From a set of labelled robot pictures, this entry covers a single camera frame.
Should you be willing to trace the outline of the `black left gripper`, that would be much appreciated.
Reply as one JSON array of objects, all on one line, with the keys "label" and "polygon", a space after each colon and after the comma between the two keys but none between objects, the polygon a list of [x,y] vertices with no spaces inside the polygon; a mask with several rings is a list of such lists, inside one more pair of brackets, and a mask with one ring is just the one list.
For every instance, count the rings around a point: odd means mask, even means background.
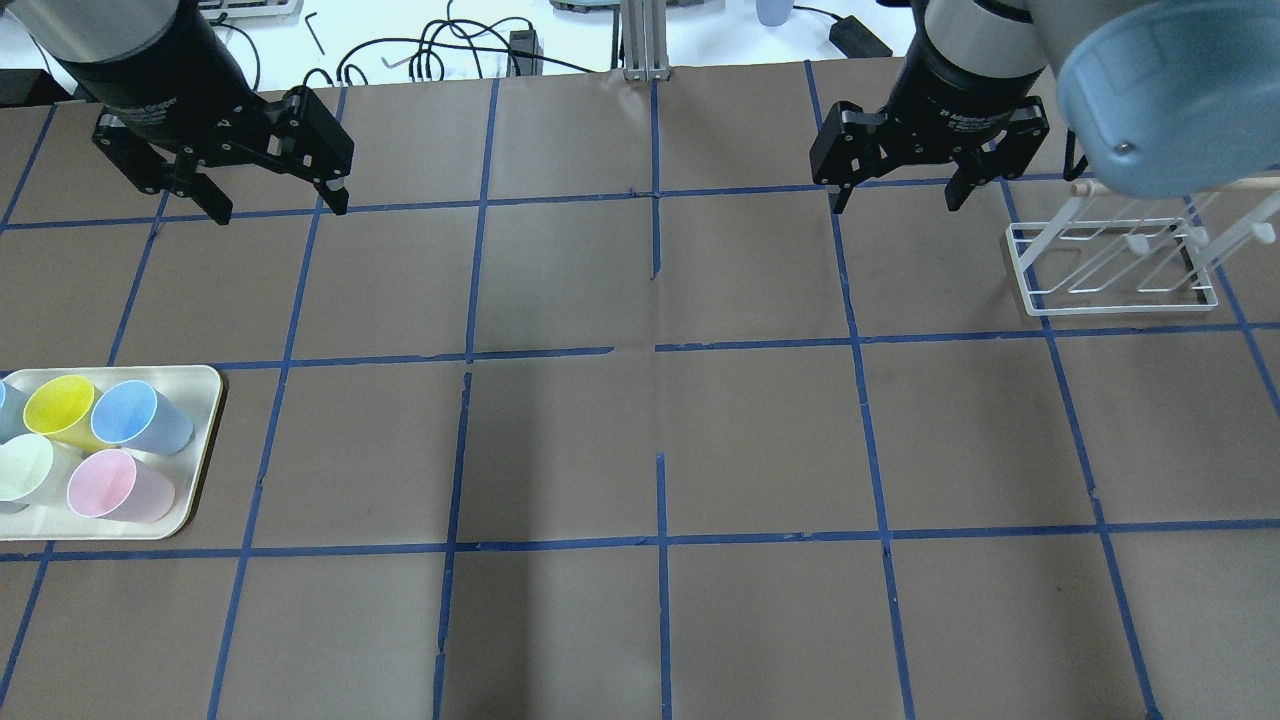
[{"label": "black left gripper", "polygon": [[312,88],[266,100],[201,15],[129,27],[142,36],[122,49],[54,56],[101,104],[93,146],[140,192],[174,190],[228,225],[233,202],[200,167],[256,165],[308,182],[347,214],[355,142]]}]

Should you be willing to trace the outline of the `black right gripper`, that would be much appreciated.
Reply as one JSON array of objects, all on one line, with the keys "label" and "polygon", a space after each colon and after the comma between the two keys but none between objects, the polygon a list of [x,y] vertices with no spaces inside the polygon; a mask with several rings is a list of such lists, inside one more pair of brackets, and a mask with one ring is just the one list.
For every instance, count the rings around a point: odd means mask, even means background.
[{"label": "black right gripper", "polygon": [[1050,133],[1043,101],[1030,92],[1039,74],[978,74],[919,33],[879,110],[841,100],[827,111],[809,161],[813,181],[828,186],[829,211],[842,215],[852,186],[901,167],[954,163],[943,191],[950,211],[991,181],[1021,176]]}]

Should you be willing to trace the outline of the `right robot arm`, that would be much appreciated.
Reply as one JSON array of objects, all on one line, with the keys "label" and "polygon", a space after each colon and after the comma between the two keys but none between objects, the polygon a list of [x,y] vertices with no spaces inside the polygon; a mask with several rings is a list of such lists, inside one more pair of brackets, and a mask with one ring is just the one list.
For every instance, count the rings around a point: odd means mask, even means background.
[{"label": "right robot arm", "polygon": [[915,35],[888,101],[827,113],[812,178],[842,213],[852,188],[954,164],[957,210],[1027,172],[1050,132],[1032,87],[1055,77],[1085,167],[1138,199],[1194,193],[1277,163],[1275,1],[913,1]]}]

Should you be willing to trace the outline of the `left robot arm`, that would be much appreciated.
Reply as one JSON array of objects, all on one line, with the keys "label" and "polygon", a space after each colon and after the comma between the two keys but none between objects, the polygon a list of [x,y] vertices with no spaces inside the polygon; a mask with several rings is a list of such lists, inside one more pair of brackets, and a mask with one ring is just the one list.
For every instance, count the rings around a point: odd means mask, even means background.
[{"label": "left robot arm", "polygon": [[308,87],[268,101],[193,1],[5,1],[35,41],[102,104],[93,146],[141,192],[193,201],[220,225],[232,200],[209,167],[255,165],[308,182],[347,213],[355,142]]}]

